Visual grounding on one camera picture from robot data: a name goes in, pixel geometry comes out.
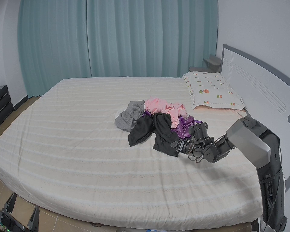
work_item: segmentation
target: white wall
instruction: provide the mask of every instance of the white wall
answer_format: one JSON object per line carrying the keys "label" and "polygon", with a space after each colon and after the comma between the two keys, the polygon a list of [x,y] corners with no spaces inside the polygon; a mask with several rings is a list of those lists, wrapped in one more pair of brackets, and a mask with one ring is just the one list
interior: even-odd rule
{"label": "white wall", "polygon": [[0,85],[7,84],[13,105],[27,95],[17,43],[19,6],[20,0],[0,0]]}
{"label": "white wall", "polygon": [[[217,57],[227,44],[290,77],[290,0],[218,0],[217,33]],[[289,219],[285,231],[290,231],[290,190],[284,215]]]}

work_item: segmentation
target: striped bed sheet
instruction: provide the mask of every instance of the striped bed sheet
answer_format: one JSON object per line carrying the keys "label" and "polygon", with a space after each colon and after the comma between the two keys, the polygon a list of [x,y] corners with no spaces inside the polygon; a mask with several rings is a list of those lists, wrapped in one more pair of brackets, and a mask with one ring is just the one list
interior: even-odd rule
{"label": "striped bed sheet", "polygon": [[197,164],[130,147],[114,125],[129,101],[150,96],[183,103],[218,138],[245,112],[191,109],[183,78],[64,79],[27,108],[0,137],[0,179],[26,200],[105,225],[164,230],[217,228],[262,214],[255,167],[237,149]]}

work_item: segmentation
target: gray headboard frame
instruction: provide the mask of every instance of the gray headboard frame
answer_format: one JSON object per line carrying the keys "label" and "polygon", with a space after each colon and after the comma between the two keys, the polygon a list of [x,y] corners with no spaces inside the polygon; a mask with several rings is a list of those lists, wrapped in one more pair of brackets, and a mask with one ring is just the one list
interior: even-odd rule
{"label": "gray headboard frame", "polygon": [[[274,68],[273,66],[267,64],[266,62],[246,53],[243,52],[241,50],[238,50],[236,48],[233,48],[227,44],[223,45],[223,49],[222,49],[222,62],[221,62],[221,66],[220,66],[220,73],[222,72],[222,64],[223,64],[223,60],[224,60],[224,50],[228,49],[234,53],[237,53],[245,58],[247,58],[248,60],[251,60],[252,62],[260,65],[261,67],[263,67],[264,69],[268,70],[269,72],[271,72],[272,74],[274,74],[276,77],[278,77],[280,80],[282,80],[284,83],[286,83],[288,86],[290,86],[290,78],[288,76],[286,76],[284,73],[282,73],[281,71],[279,71],[278,69]],[[290,177],[285,181],[285,188],[286,191],[290,188]]]}

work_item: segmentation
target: gray fabric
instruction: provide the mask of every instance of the gray fabric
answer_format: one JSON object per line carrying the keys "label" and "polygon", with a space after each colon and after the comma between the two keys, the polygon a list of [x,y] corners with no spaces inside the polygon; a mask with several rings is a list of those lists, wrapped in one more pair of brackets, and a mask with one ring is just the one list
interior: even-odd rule
{"label": "gray fabric", "polygon": [[127,109],[115,119],[115,125],[122,130],[130,132],[136,125],[136,120],[141,118],[144,112],[145,101],[131,101]]}

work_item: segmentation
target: teal curtain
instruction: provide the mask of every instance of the teal curtain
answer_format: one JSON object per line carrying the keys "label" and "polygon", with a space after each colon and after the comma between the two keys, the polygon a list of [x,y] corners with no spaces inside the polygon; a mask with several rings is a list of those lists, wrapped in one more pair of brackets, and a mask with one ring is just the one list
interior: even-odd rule
{"label": "teal curtain", "polygon": [[217,0],[22,0],[19,56],[29,96],[64,78],[181,77],[215,54]]}

